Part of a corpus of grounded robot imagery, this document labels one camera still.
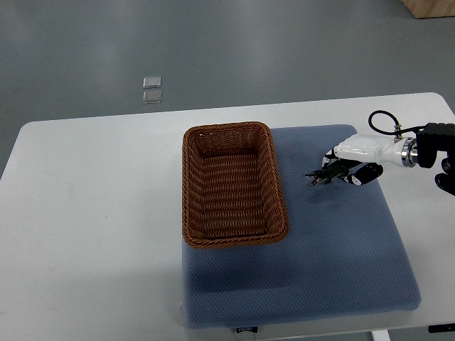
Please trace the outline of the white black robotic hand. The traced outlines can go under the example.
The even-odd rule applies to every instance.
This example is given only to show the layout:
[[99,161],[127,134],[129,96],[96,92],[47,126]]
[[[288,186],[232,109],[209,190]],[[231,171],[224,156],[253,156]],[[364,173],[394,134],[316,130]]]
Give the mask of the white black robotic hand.
[[352,185],[364,185],[382,174],[382,165],[385,163],[409,167],[403,163],[402,157],[403,146],[410,141],[411,138],[354,134],[327,152],[321,167],[337,160],[359,161],[360,164],[351,168],[346,177],[339,179]]

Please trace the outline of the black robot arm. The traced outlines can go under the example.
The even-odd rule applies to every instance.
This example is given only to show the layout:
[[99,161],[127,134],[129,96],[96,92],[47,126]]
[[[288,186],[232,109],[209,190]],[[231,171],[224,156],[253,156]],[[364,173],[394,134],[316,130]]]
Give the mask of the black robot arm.
[[428,123],[407,131],[415,133],[415,137],[403,146],[403,163],[432,168],[438,152],[446,152],[446,158],[441,160],[443,172],[434,176],[434,182],[439,189],[454,195],[454,124]]

